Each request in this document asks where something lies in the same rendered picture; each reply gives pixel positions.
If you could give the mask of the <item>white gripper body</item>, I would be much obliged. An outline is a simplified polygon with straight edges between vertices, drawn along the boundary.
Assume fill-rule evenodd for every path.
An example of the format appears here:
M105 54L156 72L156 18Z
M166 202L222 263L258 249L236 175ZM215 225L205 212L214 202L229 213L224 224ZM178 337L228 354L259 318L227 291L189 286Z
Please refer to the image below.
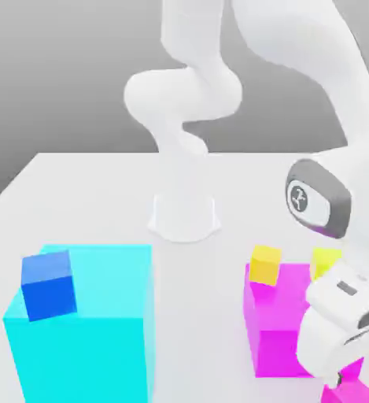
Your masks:
M346 330L312 307L303 316L297 359L316 378L336 378L350 364L369 355L369 326Z

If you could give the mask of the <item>small magenta cube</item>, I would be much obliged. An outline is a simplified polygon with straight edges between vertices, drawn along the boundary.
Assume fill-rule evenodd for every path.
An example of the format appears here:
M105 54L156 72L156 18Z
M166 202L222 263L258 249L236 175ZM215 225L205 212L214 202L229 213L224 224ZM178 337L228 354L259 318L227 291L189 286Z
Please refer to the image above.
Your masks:
M369 387L359 380L363 362L361 358L343 368L341 384L335 389L325 386L320 403L369 403Z

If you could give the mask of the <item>small yellow cube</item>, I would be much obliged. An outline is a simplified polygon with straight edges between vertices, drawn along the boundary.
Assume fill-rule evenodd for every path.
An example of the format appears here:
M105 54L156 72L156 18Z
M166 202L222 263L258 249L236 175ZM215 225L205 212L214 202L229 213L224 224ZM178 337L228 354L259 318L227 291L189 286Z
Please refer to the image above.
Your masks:
M310 261L310 278L316 281L341 258L341 249L315 247Z

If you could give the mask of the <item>small orange cube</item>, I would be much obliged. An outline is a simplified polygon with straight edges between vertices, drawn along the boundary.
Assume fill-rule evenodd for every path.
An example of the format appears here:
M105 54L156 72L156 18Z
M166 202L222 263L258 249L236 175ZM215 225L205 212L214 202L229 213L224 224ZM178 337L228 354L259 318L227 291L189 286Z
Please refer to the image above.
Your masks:
M279 248L255 245L249 263L249 281L275 287L281 256Z

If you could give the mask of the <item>small blue cube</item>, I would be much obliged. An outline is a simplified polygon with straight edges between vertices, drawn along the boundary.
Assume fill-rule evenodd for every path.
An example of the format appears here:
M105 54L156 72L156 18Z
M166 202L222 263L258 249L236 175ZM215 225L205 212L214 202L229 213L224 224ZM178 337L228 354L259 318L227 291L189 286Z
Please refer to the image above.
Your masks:
M20 287L30 321L77 312L69 252L24 257Z

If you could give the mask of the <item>large magenta box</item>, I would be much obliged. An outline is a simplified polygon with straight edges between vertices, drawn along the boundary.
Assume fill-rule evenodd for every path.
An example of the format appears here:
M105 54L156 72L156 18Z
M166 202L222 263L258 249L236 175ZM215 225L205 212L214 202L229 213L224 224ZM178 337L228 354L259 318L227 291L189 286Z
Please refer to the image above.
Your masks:
M243 316L257 378L310 378L298 362L297 338L309 304L305 291L310 284L308 264L279 266L274 287L249 280L245 266Z

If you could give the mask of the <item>large cyan box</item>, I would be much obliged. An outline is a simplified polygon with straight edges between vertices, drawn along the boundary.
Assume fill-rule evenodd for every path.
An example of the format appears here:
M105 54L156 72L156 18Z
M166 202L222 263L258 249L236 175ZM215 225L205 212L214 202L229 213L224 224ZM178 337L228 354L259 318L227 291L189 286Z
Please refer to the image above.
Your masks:
M156 337L149 245L69 252L77 312L30 321L21 287L3 316L25 403L153 403Z

